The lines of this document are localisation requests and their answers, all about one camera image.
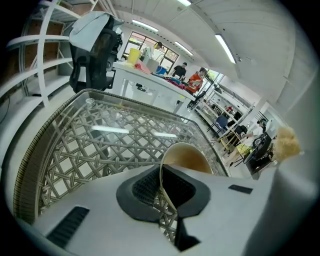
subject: fluorescent light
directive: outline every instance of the fluorescent light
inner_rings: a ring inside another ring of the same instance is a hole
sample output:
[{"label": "fluorescent light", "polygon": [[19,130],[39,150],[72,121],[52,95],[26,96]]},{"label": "fluorescent light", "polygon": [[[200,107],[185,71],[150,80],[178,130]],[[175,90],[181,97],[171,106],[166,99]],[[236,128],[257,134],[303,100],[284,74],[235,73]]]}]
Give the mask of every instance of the fluorescent light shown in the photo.
[{"label": "fluorescent light", "polygon": [[149,25],[144,24],[144,23],[142,23],[142,22],[140,22],[140,21],[137,21],[137,20],[135,20],[135,19],[133,19],[132,22],[133,22],[133,23],[136,23],[136,24],[138,24],[138,25],[140,25],[140,26],[146,27],[147,29],[150,29],[150,30],[152,30],[152,31],[154,31],[154,32],[158,32],[158,29],[156,29],[155,27],[149,26]]},{"label": "fluorescent light", "polygon": [[160,137],[177,138],[177,136],[175,134],[171,134],[171,133],[154,132],[153,134],[155,136],[160,136]]},{"label": "fluorescent light", "polygon": [[220,34],[216,34],[215,38],[218,39],[219,43],[222,45],[224,51],[226,52],[226,54],[228,55],[230,61],[234,64],[236,64],[236,60],[234,58],[234,56],[232,55],[227,43],[225,42],[224,38],[222,37],[222,35]]},{"label": "fluorescent light", "polygon": [[189,6],[191,5],[191,3],[188,0],[178,0],[181,4],[183,4],[184,6]]},{"label": "fluorescent light", "polygon": [[189,51],[186,47],[184,47],[181,43],[175,41],[174,42],[177,46],[181,47],[182,50],[186,51],[189,55],[193,56],[193,54],[191,53],[191,51]]},{"label": "fluorescent light", "polygon": [[102,125],[93,125],[91,126],[92,130],[98,130],[103,132],[112,132],[112,133],[119,133],[119,134],[129,134],[128,129],[121,129],[121,128],[114,128]]}]

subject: white table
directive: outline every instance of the white table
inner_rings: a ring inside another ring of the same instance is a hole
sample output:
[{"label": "white table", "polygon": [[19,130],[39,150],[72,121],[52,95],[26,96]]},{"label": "white table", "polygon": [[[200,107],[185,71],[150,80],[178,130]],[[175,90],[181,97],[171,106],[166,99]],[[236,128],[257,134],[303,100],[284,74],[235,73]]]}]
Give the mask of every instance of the white table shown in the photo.
[{"label": "white table", "polygon": [[155,103],[159,93],[180,100],[180,103],[175,107],[173,111],[174,114],[183,111],[190,101],[194,101],[196,99],[187,91],[182,90],[177,86],[174,86],[172,83],[166,81],[165,79],[152,74],[146,74],[138,69],[126,65],[124,61],[114,62],[113,68],[115,69],[115,75],[113,80],[113,93],[115,93],[116,95],[124,97],[126,95],[128,82],[132,81],[155,90],[155,93],[153,94],[153,97],[150,102],[150,105],[152,106]]}]

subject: black machine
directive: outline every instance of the black machine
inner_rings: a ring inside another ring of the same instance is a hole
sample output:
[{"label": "black machine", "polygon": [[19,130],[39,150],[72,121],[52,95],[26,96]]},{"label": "black machine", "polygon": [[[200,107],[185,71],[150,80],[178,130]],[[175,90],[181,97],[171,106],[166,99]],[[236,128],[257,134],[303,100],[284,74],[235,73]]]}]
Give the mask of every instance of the black machine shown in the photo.
[{"label": "black machine", "polygon": [[187,107],[193,109],[194,106],[199,103],[199,101],[201,100],[201,98],[203,98],[203,97],[206,95],[206,93],[207,93],[207,91],[201,92],[199,95],[197,95],[197,96],[195,97],[195,100],[192,100],[192,101],[189,102],[189,104],[188,104]]},{"label": "black machine", "polygon": [[254,174],[265,167],[270,160],[266,153],[271,144],[271,138],[267,133],[260,135],[253,141],[254,150],[244,157],[243,163],[248,167],[251,174]]},{"label": "black machine", "polygon": [[[120,34],[113,31],[114,18],[110,16],[91,51],[78,48],[70,43],[73,71],[70,85],[75,93],[84,89],[104,91],[113,87],[113,77],[107,77],[107,71],[112,70],[117,60],[117,53],[122,46]],[[86,82],[79,81],[80,69],[85,67]]]}]

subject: pink cloth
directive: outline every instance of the pink cloth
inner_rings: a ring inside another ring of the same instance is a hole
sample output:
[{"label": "pink cloth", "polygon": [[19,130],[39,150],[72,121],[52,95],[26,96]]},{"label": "pink cloth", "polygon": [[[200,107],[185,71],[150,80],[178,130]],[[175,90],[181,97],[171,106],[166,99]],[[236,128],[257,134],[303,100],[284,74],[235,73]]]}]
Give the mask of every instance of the pink cloth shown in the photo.
[{"label": "pink cloth", "polygon": [[150,69],[140,59],[136,61],[134,68],[144,73],[151,74]]},{"label": "pink cloth", "polygon": [[176,87],[179,87],[180,89],[184,90],[185,89],[185,86],[183,85],[183,83],[181,84],[178,84],[176,81],[172,81],[171,79],[166,79],[169,83],[175,85]]}]

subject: white pipe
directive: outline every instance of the white pipe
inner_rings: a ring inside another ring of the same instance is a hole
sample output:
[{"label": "white pipe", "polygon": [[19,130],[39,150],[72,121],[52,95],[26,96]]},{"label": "white pipe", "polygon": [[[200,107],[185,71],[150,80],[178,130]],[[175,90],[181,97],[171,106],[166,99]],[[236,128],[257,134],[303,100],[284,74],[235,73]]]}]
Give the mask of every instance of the white pipe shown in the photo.
[{"label": "white pipe", "polygon": [[111,1],[110,1],[110,0],[106,0],[106,1],[107,1],[108,5],[109,5],[109,7],[110,7],[110,9],[111,9],[111,12],[112,12],[113,16],[116,17],[116,18],[118,18],[118,15],[117,15],[117,13],[116,13],[116,10],[115,10],[114,6],[112,5]]},{"label": "white pipe", "polygon": [[38,81],[39,81],[41,97],[43,99],[43,104],[45,107],[49,105],[49,99],[48,99],[47,90],[46,90],[45,74],[44,74],[44,48],[45,48],[45,40],[46,40],[45,38],[46,38],[46,33],[47,33],[51,15],[55,7],[57,6],[57,1],[58,0],[52,0],[52,2],[49,2],[49,7],[46,10],[45,16],[41,24],[37,53],[36,53],[37,56],[39,56],[37,58]]}]

